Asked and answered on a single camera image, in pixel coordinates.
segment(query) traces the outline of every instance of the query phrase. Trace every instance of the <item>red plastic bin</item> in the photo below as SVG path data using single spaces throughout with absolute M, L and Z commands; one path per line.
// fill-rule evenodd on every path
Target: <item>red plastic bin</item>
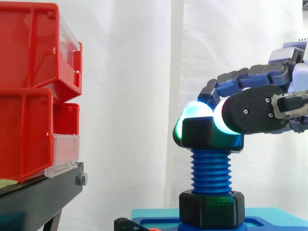
M 48 89 L 0 89 L 0 128 L 2 180 L 23 182 L 78 159 L 79 106 L 53 104 Z
M 55 102 L 81 94 L 82 45 L 53 3 L 0 2 L 0 88 L 47 88 Z

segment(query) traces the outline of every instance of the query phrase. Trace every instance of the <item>bolt thread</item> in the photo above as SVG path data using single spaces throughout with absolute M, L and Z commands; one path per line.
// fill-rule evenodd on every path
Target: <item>bolt thread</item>
M 230 194 L 229 155 L 227 151 L 192 150 L 194 193 Z

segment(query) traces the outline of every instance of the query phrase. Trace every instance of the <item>screw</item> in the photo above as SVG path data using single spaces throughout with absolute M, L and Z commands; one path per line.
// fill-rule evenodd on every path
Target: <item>screw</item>
M 85 186 L 88 183 L 88 175 L 87 173 L 81 173 L 79 175 L 79 185 L 80 186 Z

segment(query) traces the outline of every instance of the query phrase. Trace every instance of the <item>robotic hand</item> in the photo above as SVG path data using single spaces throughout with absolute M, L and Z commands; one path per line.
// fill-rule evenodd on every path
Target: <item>robotic hand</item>
M 182 123 L 191 117 L 213 116 L 217 128 L 227 134 L 304 132 L 308 129 L 306 44 L 286 43 L 272 52 L 267 65 L 210 80 L 198 101 L 184 109 L 174 128 L 175 142 L 180 145 Z

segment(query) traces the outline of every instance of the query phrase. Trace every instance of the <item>green light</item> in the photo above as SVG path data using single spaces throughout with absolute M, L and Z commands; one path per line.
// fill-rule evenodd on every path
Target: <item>green light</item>
M 205 103 L 199 101 L 190 102 L 185 108 L 176 124 L 176 135 L 182 138 L 182 123 L 186 118 L 213 116 L 213 110 Z
M 216 127 L 227 134 L 230 135 L 239 135 L 239 133 L 236 133 L 235 131 L 232 131 L 230 128 L 227 127 L 227 125 L 225 124 L 225 122 L 223 121 L 222 118 L 222 114 L 221 114 L 221 110 L 223 107 L 223 104 L 225 103 L 226 100 L 222 100 L 219 102 L 219 104 L 217 105 L 217 107 L 214 110 L 214 123 L 216 125 Z

